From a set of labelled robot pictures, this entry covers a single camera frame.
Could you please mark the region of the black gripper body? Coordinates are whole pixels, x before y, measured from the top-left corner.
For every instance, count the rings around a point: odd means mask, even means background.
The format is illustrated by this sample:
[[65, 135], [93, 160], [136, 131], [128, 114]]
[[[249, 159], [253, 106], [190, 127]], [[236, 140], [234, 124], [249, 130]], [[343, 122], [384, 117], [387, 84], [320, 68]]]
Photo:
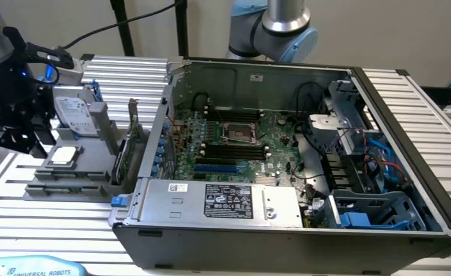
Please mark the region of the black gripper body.
[[51, 86], [34, 79], [25, 64], [0, 64], [0, 125], [49, 128], [54, 117]]

